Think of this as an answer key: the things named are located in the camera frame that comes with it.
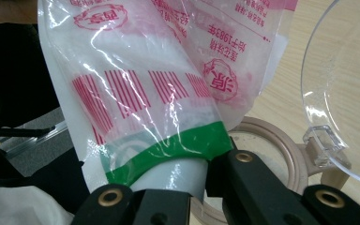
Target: brass insert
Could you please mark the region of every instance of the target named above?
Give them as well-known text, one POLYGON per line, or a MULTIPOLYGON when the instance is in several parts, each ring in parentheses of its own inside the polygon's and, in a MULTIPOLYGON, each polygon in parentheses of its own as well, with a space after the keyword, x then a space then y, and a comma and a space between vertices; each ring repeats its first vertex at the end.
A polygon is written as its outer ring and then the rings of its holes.
POLYGON ((98 203, 101 206, 109 207, 121 202, 123 197, 122 191, 118 188, 105 190, 98 197, 98 203), (114 198, 109 198, 109 195, 115 195, 114 198))
POLYGON ((345 205, 344 200, 336 193, 329 190, 317 190, 315 197, 323 203, 333 208, 342 208, 345 205))
POLYGON ((250 154, 246 153, 238 153, 235 157, 242 162, 250 162, 251 160, 253 160, 253 157, 250 154))

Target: pink barcode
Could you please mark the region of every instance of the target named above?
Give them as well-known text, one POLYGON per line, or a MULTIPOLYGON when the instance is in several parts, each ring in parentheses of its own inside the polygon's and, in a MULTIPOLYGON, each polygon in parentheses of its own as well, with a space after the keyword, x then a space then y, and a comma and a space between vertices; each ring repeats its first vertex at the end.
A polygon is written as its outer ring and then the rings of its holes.
POLYGON ((101 135, 98 134, 98 132, 96 131, 95 127, 92 126, 93 129, 93 133, 95 134, 95 138, 96 138, 96 143, 98 145, 102 145, 105 143, 103 137, 101 137, 101 135))
POLYGON ((108 133, 113 128, 113 122, 102 103, 92 75, 82 75, 72 81, 72 84, 99 131, 102 132, 102 135, 108 133))
POLYGON ((188 93, 174 72, 148 71, 164 104, 187 98, 188 93))
POLYGON ((202 77, 198 77, 191 73, 186 73, 189 82, 194 88, 197 97, 211 97, 209 89, 202 77))
POLYGON ((133 70, 128 72, 109 70, 105 71, 105 75, 124 119, 132 113, 151 107, 147 95, 133 70))

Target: screw hole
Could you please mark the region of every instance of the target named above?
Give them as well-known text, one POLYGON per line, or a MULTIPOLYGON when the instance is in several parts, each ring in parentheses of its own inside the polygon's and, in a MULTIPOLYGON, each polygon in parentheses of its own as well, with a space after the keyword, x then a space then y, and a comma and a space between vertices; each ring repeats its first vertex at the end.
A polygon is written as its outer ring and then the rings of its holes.
POLYGON ((293 215, 293 214, 285 214, 283 216, 283 220, 289 225, 302 225, 303 224, 302 220, 298 216, 293 215))
POLYGON ((328 190, 317 190, 315 197, 317 197, 321 203, 333 208, 342 208, 345 205, 344 200, 340 196, 328 190))
POLYGON ((251 160, 253 160, 253 157, 250 154, 246 153, 238 153, 235 157, 242 162, 250 162, 251 160))
POLYGON ((118 204, 122 200, 122 191, 118 188, 105 190, 98 197, 101 206, 109 207, 118 204))
POLYGON ((153 225, 165 225, 168 222, 168 217, 165 214, 156 213, 151 216, 151 224, 153 225))

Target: black clamp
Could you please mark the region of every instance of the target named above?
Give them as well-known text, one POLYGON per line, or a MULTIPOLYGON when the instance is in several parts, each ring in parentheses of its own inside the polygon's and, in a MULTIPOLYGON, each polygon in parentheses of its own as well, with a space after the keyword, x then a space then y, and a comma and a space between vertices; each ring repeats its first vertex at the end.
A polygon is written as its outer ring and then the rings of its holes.
MULTIPOLYGON (((262 160, 249 151, 232 150, 216 157, 206 179, 209 197, 223 198, 230 225, 360 224, 360 205, 333 187, 307 187, 303 196, 288 190, 262 160)), ((132 192, 106 185, 94 191, 72 224, 185 225, 189 198, 184 192, 132 192)))

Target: black object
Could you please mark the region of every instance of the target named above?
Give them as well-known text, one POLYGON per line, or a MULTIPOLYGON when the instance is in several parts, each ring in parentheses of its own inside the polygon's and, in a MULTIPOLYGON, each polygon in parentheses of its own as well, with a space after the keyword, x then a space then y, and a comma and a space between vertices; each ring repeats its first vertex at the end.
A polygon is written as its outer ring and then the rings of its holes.
MULTIPOLYGON (((360 224, 360 205, 340 190, 317 185, 299 196, 249 151, 216 157, 209 165, 206 191, 223 198, 230 225, 360 224)), ((89 196, 72 224, 188 224, 188 199, 177 191, 133 193, 128 187, 107 185, 89 196)))
MULTIPOLYGON (((54 127, 16 128, 59 107, 38 31, 33 24, 0 24, 0 137, 40 137, 54 127)), ((22 177, 0 150, 0 179, 22 177)))

